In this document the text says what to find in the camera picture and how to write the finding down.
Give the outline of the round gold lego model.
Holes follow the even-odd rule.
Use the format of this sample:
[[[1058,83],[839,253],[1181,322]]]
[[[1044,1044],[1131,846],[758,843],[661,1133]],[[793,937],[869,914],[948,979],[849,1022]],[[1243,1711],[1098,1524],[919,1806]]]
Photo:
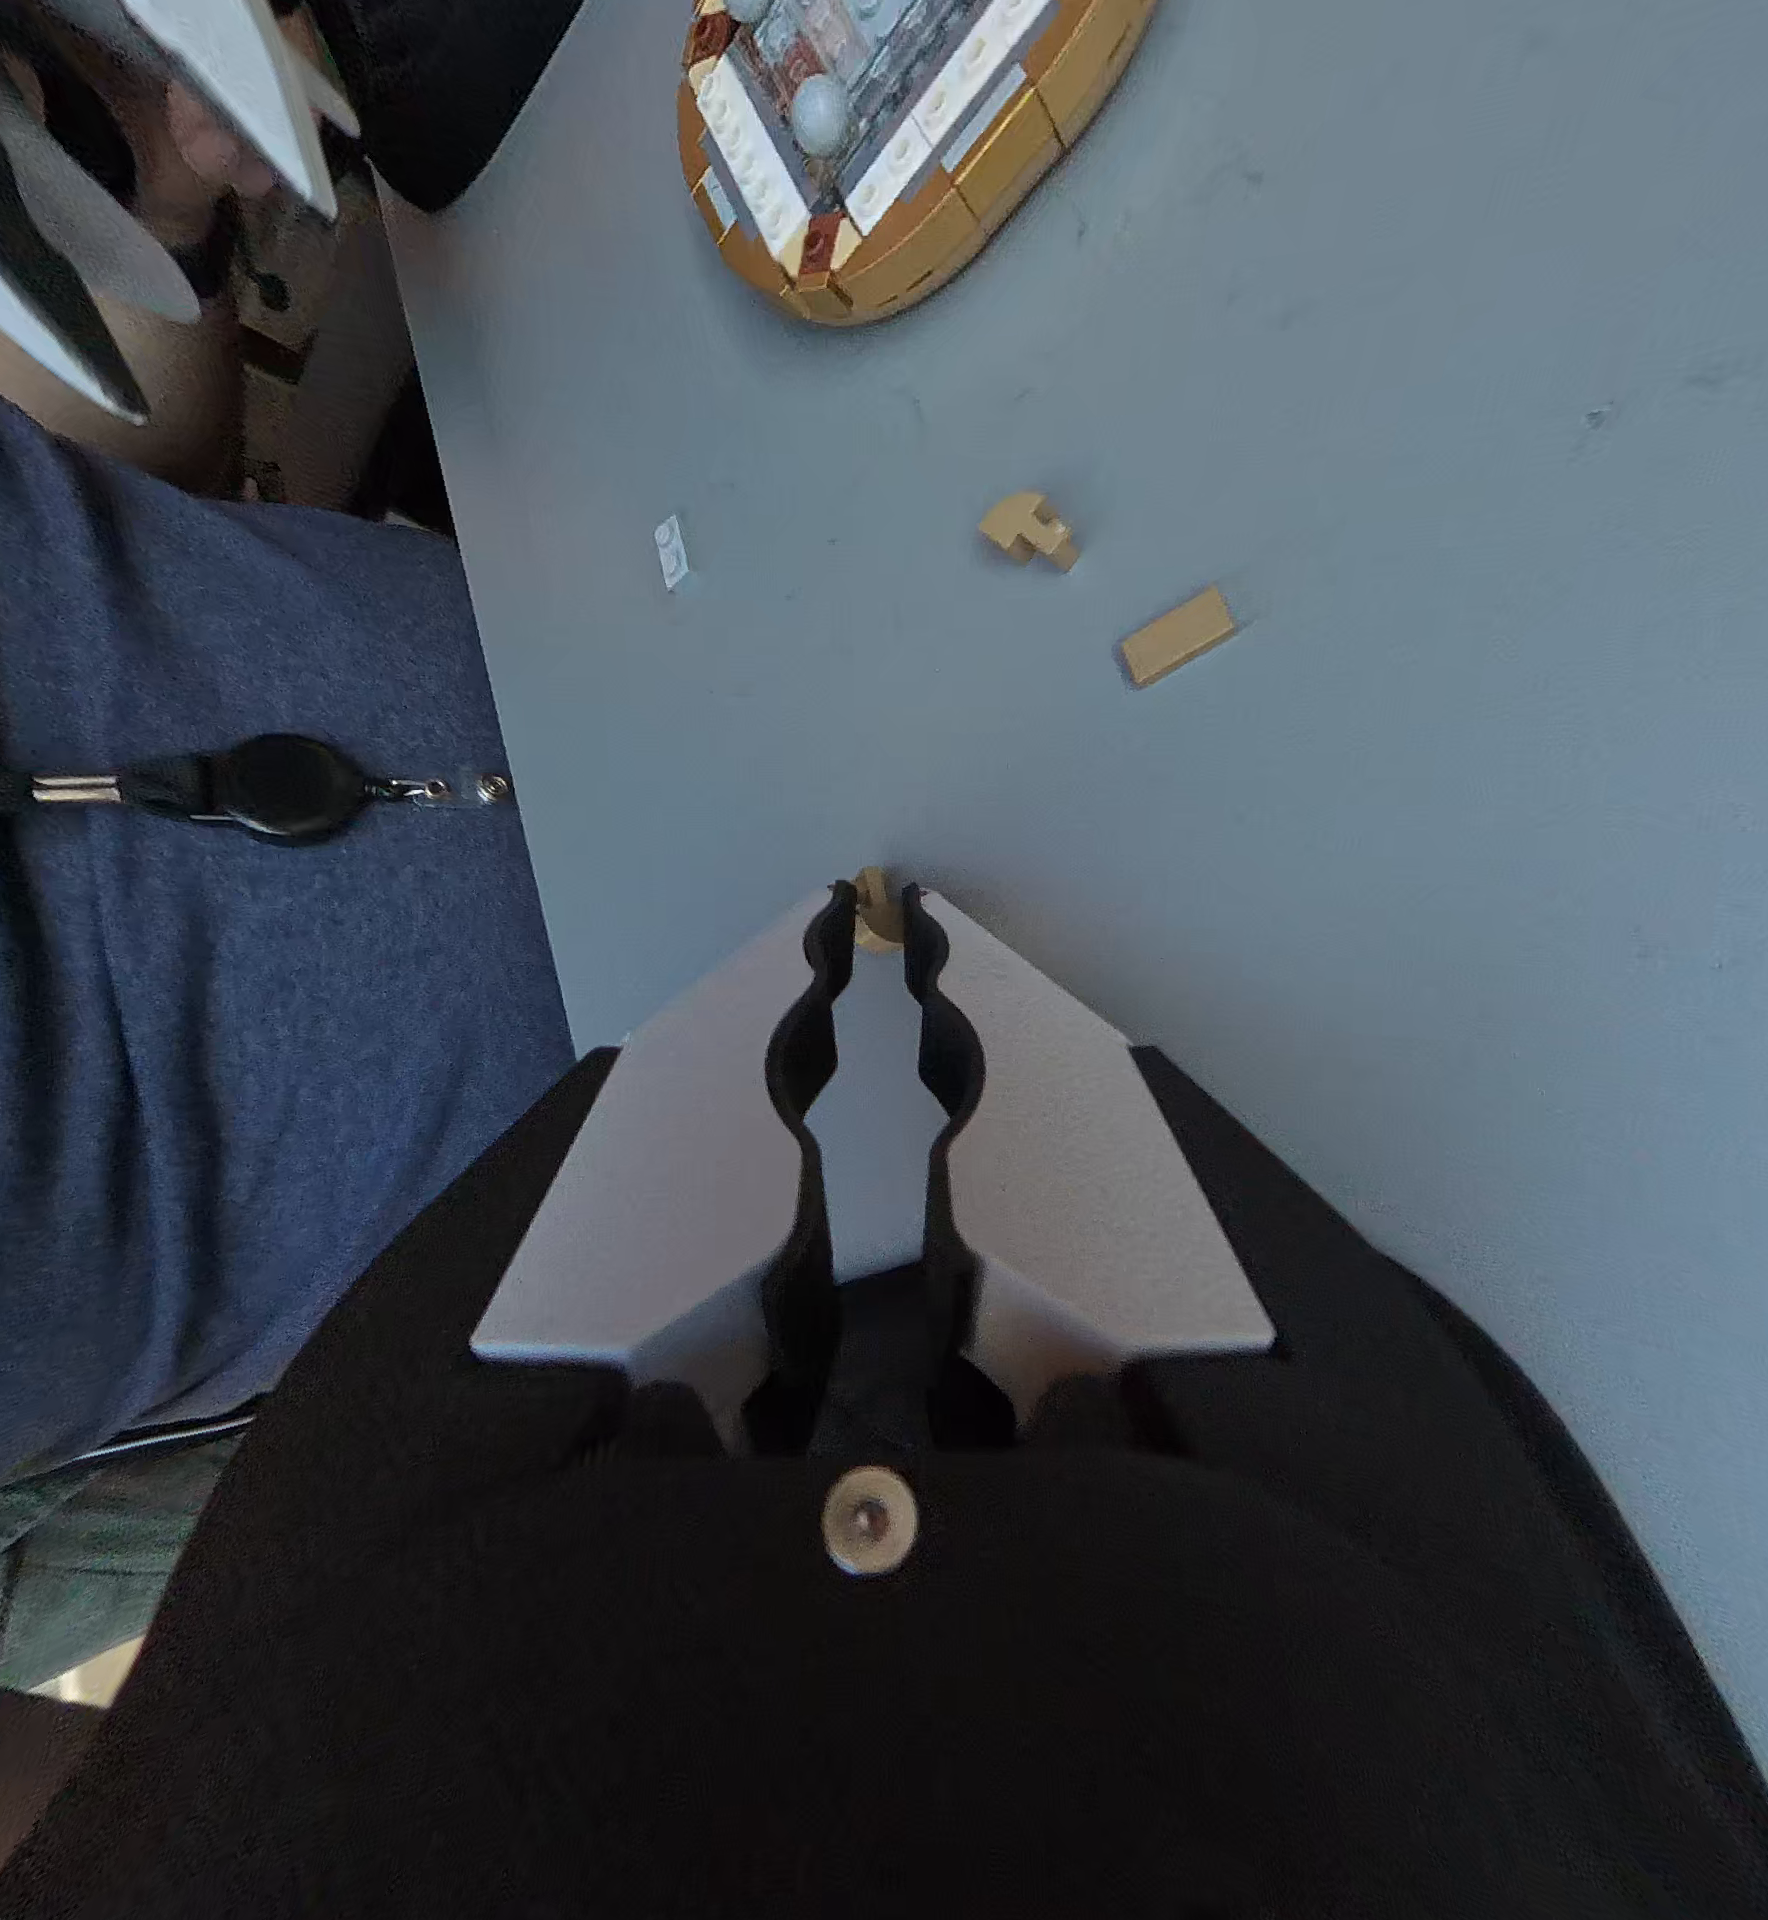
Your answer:
[[[703,1],[677,130],[716,253],[805,323],[964,273],[1106,108],[1156,1]]]

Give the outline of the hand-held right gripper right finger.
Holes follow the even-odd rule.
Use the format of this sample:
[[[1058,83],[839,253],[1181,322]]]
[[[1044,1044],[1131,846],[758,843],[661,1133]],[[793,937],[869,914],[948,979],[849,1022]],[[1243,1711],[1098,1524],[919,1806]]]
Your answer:
[[[924,1266],[940,1374],[1024,1427],[1071,1378],[1262,1356],[1275,1327],[1131,1037],[946,895],[903,895],[919,1074],[944,1125]]]

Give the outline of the person's left hand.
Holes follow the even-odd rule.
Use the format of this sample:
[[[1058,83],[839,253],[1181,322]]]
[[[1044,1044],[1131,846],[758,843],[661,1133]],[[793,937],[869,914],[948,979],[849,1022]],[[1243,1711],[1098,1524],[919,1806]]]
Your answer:
[[[217,204],[227,194],[262,197],[275,183],[263,157],[210,108],[197,87],[171,79],[163,94],[163,192],[169,204]]]

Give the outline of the person's blue sweater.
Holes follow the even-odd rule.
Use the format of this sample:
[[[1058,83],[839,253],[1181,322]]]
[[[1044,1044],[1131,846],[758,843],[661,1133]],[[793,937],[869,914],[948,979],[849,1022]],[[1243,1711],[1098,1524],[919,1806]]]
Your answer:
[[[181,493],[0,396],[0,776],[506,757],[456,545]],[[573,1047],[520,815],[0,818],[0,1485],[271,1388]]]

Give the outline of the tan lego bracket piece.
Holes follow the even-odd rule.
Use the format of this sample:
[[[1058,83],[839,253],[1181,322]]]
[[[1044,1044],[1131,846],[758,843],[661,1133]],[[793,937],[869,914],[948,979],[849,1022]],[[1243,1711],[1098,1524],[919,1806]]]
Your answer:
[[[1060,572],[1070,572],[1082,557],[1073,527],[1039,491],[1002,496],[980,516],[979,530],[1021,565],[1044,560]]]

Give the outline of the grey green pants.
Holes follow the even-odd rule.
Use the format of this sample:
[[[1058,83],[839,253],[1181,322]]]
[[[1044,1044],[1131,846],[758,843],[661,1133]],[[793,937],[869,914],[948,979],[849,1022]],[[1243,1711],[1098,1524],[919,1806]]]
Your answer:
[[[0,1487],[0,1687],[140,1638],[245,1427],[152,1436]]]

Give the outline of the tan lego tile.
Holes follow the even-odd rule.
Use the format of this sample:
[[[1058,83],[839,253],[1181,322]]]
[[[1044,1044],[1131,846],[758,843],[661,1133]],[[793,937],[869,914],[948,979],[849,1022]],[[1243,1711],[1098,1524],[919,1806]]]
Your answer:
[[[1236,636],[1239,620],[1219,584],[1210,584],[1118,642],[1131,687],[1144,690]]]

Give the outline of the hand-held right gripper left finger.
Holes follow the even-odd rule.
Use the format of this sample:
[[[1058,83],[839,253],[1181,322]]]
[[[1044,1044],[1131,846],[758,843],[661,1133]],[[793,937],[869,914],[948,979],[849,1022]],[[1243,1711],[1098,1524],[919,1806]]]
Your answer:
[[[805,1152],[769,1056],[814,985],[819,887],[627,1034],[487,1302],[489,1361],[591,1363],[673,1382],[728,1449],[772,1376],[762,1283],[797,1224]]]

